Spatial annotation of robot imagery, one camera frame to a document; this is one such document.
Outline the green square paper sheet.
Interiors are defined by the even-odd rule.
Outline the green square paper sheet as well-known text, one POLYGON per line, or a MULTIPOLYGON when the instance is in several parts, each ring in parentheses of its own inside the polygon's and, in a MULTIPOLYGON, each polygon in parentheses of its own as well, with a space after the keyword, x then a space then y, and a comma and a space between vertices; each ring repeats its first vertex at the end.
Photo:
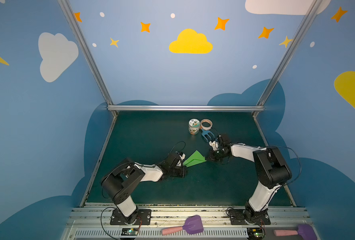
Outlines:
POLYGON ((206 162, 205 157, 199 152, 195 151, 191 156, 183 162, 187 168, 206 162))

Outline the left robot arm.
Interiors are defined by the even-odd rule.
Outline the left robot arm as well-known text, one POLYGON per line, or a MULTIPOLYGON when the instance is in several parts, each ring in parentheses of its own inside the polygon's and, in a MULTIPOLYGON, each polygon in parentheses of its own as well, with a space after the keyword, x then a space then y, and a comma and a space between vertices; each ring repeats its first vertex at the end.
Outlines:
POLYGON ((144 165, 130 159, 124 159, 118 166, 106 174, 100 181, 102 190, 115 204, 115 221, 122 224, 136 223, 138 207, 131 194, 141 182, 160 182, 167 178, 184 178, 188 173, 180 157, 165 160, 159 164, 144 165))

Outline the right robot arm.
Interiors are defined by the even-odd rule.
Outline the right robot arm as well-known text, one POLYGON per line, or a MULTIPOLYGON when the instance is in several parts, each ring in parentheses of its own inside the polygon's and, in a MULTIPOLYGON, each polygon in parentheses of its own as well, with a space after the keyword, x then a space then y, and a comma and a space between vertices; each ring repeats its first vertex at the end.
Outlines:
POLYGON ((278 190, 292 178, 292 172, 278 147, 252 147, 245 144, 221 144, 210 141, 207 160, 218 162, 226 157, 236 157, 255 164, 258 184, 245 205, 238 221, 246 224, 270 224, 268 206, 278 190))

